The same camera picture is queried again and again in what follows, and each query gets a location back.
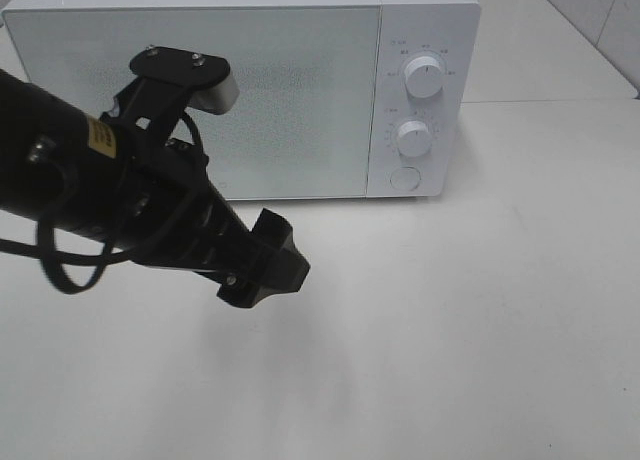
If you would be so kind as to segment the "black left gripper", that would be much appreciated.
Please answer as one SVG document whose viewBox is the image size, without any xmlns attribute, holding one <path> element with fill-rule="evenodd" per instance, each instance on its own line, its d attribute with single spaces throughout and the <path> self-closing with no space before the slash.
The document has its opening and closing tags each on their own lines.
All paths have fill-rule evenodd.
<svg viewBox="0 0 640 460">
<path fill-rule="evenodd" d="M 248 230 L 212 186 L 186 112 L 204 88 L 139 74 L 116 95 L 116 115 L 101 116 L 100 177 L 115 205 L 97 270 L 126 261 L 192 270 L 221 283 L 224 302 L 250 309 L 298 292 L 310 264 L 284 217 L 264 208 Z"/>
</svg>

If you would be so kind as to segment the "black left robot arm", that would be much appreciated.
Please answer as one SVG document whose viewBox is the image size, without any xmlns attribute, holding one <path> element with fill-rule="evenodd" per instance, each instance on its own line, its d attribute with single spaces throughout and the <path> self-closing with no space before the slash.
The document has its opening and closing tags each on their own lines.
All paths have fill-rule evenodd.
<svg viewBox="0 0 640 460">
<path fill-rule="evenodd" d="M 93 118 L 40 87 L 1 77 L 1 207 L 30 219 L 30 244 L 3 252 L 36 259 L 60 292 L 96 284 L 107 267 L 133 262 L 190 271 L 216 282 L 231 306 L 299 291 L 310 265 L 282 216 L 263 210 L 244 225 L 207 175 L 201 135 L 182 100 L 137 102 L 136 80 L 116 116 Z"/>
</svg>

